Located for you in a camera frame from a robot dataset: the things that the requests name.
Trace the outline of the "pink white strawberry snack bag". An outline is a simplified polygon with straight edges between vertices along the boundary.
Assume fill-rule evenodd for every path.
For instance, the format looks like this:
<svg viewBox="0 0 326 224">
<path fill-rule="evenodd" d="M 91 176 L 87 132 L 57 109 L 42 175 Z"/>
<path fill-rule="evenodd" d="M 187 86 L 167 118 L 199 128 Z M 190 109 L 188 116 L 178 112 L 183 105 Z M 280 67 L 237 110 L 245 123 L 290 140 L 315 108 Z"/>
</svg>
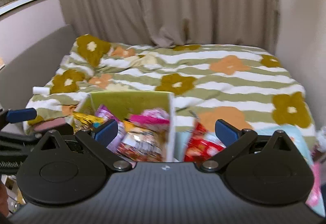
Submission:
<svg viewBox="0 0 326 224">
<path fill-rule="evenodd" d="M 161 108 L 146 109 L 141 114 L 130 114 L 128 119 L 136 126 L 156 132 L 168 131 L 170 115 Z"/>
</svg>

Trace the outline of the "gold black snack bag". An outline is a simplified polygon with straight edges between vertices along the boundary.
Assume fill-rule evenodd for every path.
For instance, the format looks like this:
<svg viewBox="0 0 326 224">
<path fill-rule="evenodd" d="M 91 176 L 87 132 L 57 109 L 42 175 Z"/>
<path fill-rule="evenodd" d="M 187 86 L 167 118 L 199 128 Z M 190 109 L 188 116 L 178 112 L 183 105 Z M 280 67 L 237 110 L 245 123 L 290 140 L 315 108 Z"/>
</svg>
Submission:
<svg viewBox="0 0 326 224">
<path fill-rule="evenodd" d="M 83 114 L 76 111 L 72 113 L 72 116 L 74 120 L 74 132 L 78 132 L 80 130 L 93 130 L 105 122 L 104 118 L 89 114 Z"/>
</svg>

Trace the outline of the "white orange chips bag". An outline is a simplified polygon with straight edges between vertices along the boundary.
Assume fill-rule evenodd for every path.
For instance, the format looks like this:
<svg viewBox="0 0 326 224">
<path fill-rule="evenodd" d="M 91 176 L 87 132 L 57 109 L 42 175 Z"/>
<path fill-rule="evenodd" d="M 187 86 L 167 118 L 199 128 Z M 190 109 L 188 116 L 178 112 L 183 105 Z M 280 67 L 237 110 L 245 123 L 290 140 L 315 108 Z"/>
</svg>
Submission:
<svg viewBox="0 0 326 224">
<path fill-rule="evenodd" d="M 123 121 L 125 136 L 117 147 L 117 154 L 135 162 L 164 162 L 166 159 L 166 131 L 142 128 Z"/>
</svg>

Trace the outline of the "green striped flower blanket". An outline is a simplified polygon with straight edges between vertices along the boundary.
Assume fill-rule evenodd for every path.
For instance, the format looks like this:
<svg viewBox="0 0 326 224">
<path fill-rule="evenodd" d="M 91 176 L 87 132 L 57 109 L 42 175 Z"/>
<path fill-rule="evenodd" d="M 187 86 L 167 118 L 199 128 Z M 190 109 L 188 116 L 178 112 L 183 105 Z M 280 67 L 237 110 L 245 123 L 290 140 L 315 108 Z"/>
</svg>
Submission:
<svg viewBox="0 0 326 224">
<path fill-rule="evenodd" d="M 165 91 L 175 95 L 176 129 L 191 128 L 195 117 L 209 130 L 217 119 L 254 130 L 292 125 L 312 147 L 316 127 L 304 87 L 277 57 L 241 45 L 181 45 L 158 48 L 78 37 L 55 76 L 48 95 L 34 95 L 28 107 L 35 125 L 72 114 L 89 92 Z"/>
</svg>

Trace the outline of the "green storage box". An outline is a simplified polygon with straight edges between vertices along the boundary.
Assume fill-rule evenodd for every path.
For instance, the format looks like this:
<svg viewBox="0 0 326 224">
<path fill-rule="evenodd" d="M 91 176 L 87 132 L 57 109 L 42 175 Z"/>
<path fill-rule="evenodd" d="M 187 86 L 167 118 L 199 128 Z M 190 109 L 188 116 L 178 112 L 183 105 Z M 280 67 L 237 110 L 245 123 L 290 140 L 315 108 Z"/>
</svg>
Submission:
<svg viewBox="0 0 326 224">
<path fill-rule="evenodd" d="M 174 94 L 162 91 L 100 91 L 90 92 L 76 107 L 75 111 L 83 114 L 95 114 L 103 104 L 118 119 L 123 120 L 129 114 L 141 114 L 144 110 L 160 108 L 170 117 L 170 127 L 166 135 L 163 154 L 165 162 L 174 161 L 175 148 L 175 106 Z"/>
</svg>

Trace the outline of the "purple snack bag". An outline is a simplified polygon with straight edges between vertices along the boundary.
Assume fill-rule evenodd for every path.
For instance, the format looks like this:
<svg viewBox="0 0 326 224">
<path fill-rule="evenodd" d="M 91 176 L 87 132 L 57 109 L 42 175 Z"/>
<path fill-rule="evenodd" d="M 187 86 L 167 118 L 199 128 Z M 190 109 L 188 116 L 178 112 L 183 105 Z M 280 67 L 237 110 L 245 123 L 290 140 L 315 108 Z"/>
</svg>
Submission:
<svg viewBox="0 0 326 224">
<path fill-rule="evenodd" d="M 117 152 L 119 144 L 126 135 L 125 126 L 109 109 L 101 104 L 95 116 L 105 119 L 105 122 L 95 128 L 92 137 L 112 152 Z"/>
</svg>

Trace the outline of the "light blue daisy tablecloth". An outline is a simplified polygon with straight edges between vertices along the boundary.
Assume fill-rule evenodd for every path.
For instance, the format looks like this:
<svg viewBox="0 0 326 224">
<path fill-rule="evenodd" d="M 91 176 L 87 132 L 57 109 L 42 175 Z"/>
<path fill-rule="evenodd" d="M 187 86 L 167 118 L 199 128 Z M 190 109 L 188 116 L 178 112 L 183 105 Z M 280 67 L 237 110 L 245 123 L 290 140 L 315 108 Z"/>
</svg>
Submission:
<svg viewBox="0 0 326 224">
<path fill-rule="evenodd" d="M 301 131 L 292 125 L 281 125 L 280 127 L 268 127 L 264 129 L 257 129 L 256 132 L 259 135 L 271 136 L 277 129 L 283 130 L 293 141 L 295 146 L 300 151 L 301 155 L 304 157 L 310 168 L 313 166 L 313 159 L 309 148 L 301 134 Z M 190 131 L 177 132 L 175 138 L 175 149 L 174 149 L 174 162 L 182 162 L 185 154 L 185 149 L 187 147 L 189 138 L 191 137 Z"/>
</svg>

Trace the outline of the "beige curtain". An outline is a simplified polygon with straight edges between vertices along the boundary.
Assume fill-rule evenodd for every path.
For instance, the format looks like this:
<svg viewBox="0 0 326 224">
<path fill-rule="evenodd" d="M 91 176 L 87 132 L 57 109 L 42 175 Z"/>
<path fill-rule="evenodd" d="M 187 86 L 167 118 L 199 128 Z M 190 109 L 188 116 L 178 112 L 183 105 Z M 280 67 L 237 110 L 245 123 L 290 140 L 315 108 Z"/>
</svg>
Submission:
<svg viewBox="0 0 326 224">
<path fill-rule="evenodd" d="M 160 47 L 237 44 L 274 53 L 279 0 L 60 0 L 78 34 Z"/>
</svg>

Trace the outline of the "grey bed headboard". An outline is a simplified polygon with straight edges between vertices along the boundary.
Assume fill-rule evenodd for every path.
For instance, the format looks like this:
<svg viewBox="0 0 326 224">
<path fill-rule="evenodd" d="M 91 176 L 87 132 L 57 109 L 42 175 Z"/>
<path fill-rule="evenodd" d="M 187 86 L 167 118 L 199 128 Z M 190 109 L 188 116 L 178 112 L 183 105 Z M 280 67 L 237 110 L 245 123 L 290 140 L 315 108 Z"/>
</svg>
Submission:
<svg viewBox="0 0 326 224">
<path fill-rule="evenodd" d="M 68 55 L 77 35 L 72 25 L 49 34 L 17 56 L 1 70 L 1 106 L 22 109 L 34 86 L 44 86 Z"/>
</svg>

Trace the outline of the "red snack bag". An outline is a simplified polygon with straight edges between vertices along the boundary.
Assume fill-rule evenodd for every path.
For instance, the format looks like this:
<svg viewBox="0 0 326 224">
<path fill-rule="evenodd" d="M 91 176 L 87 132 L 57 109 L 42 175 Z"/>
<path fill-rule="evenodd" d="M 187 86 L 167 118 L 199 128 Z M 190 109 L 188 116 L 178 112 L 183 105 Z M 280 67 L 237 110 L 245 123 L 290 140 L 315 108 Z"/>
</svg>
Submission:
<svg viewBox="0 0 326 224">
<path fill-rule="evenodd" d="M 199 121 L 196 121 L 185 149 L 183 161 L 202 163 L 224 149 L 225 145 L 216 135 L 209 132 Z"/>
</svg>

